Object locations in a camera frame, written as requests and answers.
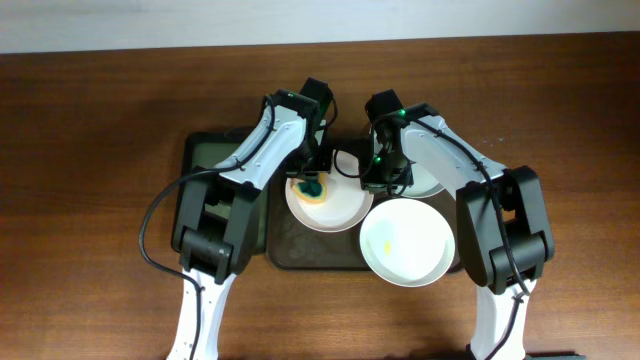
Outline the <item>green and yellow sponge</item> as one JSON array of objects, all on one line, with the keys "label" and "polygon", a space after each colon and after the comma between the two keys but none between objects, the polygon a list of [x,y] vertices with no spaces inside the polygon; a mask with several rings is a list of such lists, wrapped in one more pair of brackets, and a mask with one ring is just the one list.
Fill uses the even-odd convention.
[{"label": "green and yellow sponge", "polygon": [[328,197],[327,175],[321,173],[315,180],[301,180],[295,178],[292,181],[291,190],[302,202],[312,205],[324,203]]}]

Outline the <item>pink plate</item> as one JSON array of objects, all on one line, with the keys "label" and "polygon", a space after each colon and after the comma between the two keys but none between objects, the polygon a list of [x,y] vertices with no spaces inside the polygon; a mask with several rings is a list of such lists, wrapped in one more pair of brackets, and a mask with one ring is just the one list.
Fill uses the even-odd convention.
[{"label": "pink plate", "polygon": [[374,195],[361,188],[359,179],[344,177],[334,165],[324,176],[327,197],[319,204],[295,195],[298,180],[287,179],[284,190],[289,210],[299,222],[318,232],[335,233],[354,227],[371,209]]}]

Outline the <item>cream white plate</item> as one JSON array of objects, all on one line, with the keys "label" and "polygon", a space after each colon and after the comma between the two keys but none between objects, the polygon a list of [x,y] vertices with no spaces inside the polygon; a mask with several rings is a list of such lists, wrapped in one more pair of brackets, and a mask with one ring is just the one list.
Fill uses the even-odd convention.
[{"label": "cream white plate", "polygon": [[388,200],[365,217],[359,245],[369,268],[401,287],[438,281],[454,260],[455,238],[446,219],[414,199]]}]

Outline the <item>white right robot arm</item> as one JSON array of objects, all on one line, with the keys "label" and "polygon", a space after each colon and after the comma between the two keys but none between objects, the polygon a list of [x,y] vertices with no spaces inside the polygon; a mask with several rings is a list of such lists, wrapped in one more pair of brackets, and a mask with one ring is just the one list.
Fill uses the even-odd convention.
[{"label": "white right robot arm", "polygon": [[526,358],[527,306],[555,251],[537,174],[485,157],[435,108],[406,107],[393,90],[373,95],[365,112],[371,150],[361,179],[364,190],[402,197],[414,186],[441,186],[455,200],[458,254],[477,286],[470,355]]}]

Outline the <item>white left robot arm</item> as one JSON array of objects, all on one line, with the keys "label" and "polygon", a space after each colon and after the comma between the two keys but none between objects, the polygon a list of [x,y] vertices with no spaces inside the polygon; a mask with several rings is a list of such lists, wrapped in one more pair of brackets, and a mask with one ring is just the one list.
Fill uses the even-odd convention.
[{"label": "white left robot arm", "polygon": [[298,92],[266,96],[255,129],[231,155],[186,175],[171,239],[184,290],[170,358],[217,358],[226,299],[259,238],[260,196],[279,173],[316,180],[329,172],[322,142],[333,100],[313,78]]}]

